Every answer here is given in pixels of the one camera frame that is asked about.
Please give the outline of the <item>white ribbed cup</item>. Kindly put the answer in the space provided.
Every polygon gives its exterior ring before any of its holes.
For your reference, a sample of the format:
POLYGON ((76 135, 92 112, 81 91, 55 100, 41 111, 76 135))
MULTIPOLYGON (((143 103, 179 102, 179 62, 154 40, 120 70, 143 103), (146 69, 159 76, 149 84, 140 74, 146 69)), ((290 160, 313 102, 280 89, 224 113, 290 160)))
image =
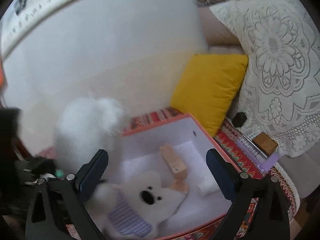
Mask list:
POLYGON ((213 177, 203 177, 201 182, 197 184, 197 188, 201 197, 219 191, 219 186, 213 177))

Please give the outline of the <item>small wooden box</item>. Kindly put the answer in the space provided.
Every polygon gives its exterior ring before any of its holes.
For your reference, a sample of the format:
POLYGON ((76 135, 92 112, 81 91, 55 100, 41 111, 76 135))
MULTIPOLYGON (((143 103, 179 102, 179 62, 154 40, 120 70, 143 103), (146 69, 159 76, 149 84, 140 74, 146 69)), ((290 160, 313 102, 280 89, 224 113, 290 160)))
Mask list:
POLYGON ((187 167, 171 145, 161 146, 160 153, 175 179, 184 180, 187 178, 187 167))

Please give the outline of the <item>white plush purple gingham bib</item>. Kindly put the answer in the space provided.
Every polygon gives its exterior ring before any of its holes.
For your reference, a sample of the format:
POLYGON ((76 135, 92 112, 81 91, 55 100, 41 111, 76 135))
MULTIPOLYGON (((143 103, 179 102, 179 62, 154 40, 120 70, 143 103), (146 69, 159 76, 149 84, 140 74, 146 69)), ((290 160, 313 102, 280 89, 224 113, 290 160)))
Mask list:
POLYGON ((121 184, 101 183, 86 208, 98 229, 112 239, 154 239, 185 193, 162 186, 156 171, 144 172, 121 184))

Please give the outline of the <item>white dog plush red bib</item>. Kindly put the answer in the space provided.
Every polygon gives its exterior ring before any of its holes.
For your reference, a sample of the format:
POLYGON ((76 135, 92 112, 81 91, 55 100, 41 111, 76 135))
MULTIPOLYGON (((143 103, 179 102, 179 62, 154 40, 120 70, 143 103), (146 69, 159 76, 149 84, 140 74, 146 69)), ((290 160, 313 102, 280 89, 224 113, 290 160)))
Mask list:
POLYGON ((60 115, 54 133, 57 166, 76 173, 98 150, 108 153, 110 173, 122 159, 121 134, 129 116, 113 98, 78 98, 60 115))

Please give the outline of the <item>brown leather wallet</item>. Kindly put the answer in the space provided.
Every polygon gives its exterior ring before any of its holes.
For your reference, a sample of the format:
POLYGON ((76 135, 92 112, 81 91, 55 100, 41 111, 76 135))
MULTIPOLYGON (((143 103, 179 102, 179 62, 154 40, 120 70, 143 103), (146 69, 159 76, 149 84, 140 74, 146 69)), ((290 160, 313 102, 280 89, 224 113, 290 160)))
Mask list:
POLYGON ((278 147, 278 144, 264 132, 257 135, 253 143, 267 156, 272 155, 278 147))

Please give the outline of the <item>salmon pink storage box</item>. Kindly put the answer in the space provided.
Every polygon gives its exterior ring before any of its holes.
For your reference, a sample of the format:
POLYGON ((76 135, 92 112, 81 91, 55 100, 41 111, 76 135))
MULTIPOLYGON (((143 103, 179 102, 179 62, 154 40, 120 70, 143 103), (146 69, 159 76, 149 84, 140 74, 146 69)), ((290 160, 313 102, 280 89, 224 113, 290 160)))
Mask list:
POLYGON ((112 239, 168 238, 225 214, 226 200, 206 165, 214 146, 192 118, 122 135, 119 114, 72 114, 59 125, 57 164, 75 173, 98 150, 109 162, 86 208, 112 239))

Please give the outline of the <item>white lace pillow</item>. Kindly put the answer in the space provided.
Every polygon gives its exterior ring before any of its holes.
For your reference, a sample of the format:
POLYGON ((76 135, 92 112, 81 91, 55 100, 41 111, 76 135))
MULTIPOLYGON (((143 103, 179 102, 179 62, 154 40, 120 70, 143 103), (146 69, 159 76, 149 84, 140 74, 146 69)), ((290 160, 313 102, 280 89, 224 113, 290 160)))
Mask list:
POLYGON ((299 0, 232 0, 212 5, 248 56, 238 111, 241 131, 261 132, 295 158, 319 141, 319 32, 299 0))

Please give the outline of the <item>yellow cushion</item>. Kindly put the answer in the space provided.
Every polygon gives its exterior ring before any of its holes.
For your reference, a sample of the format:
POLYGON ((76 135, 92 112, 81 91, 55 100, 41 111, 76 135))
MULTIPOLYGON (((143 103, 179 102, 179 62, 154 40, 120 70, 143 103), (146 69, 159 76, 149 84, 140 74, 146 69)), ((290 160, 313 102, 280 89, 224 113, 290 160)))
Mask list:
POLYGON ((214 137, 241 87, 247 66, 247 55, 194 55, 173 92, 170 106, 190 113, 214 137))

